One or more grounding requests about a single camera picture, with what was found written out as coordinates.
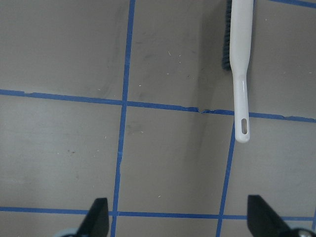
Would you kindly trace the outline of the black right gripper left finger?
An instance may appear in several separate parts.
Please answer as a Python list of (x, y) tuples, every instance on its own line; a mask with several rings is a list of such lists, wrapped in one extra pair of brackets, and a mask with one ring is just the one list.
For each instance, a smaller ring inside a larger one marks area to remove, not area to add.
[(107, 198), (97, 198), (77, 230), (78, 237), (106, 237), (109, 232)]

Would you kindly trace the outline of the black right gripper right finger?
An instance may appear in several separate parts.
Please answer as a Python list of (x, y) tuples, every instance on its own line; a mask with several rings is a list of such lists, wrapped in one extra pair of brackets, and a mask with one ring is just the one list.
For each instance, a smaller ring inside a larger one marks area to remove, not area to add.
[(299, 237), (260, 195), (247, 198), (247, 227), (253, 237)]

